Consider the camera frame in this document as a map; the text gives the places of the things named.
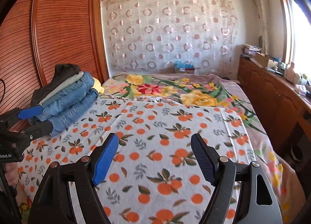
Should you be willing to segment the left hand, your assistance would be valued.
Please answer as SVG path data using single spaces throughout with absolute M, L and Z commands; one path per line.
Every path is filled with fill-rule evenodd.
M 18 165 L 15 162 L 5 164 L 5 177 L 7 179 L 8 185 L 16 187 L 19 181 L 18 175 Z

